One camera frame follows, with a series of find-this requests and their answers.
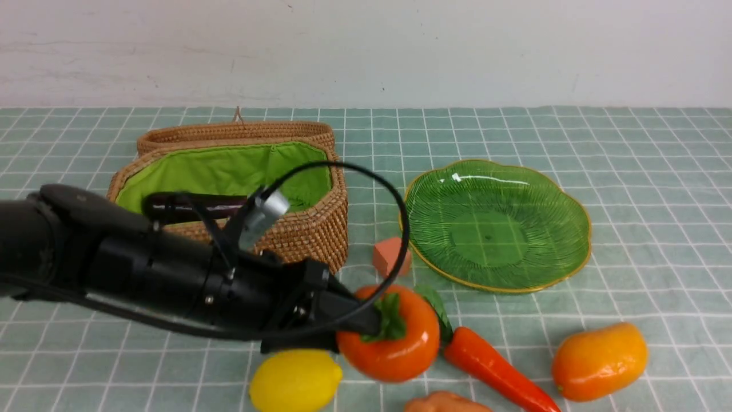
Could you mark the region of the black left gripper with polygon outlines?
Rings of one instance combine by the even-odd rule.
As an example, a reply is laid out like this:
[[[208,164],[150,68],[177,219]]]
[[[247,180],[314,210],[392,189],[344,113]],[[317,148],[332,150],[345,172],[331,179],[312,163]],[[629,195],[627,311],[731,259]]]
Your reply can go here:
[[[336,331],[381,331],[380,311],[373,305],[361,310],[361,298],[311,258],[282,263],[269,252],[242,256],[227,273],[210,271],[201,299],[203,325],[237,340],[258,340],[262,352],[338,352]]]

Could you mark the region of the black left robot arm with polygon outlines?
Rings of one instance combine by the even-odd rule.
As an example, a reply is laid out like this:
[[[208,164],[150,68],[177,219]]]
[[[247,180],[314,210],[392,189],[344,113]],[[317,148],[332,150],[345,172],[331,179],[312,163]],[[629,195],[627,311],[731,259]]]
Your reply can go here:
[[[106,198],[47,184],[2,201],[2,297],[66,302],[173,333],[337,352],[377,335],[381,311],[327,264],[285,263],[168,232]]]

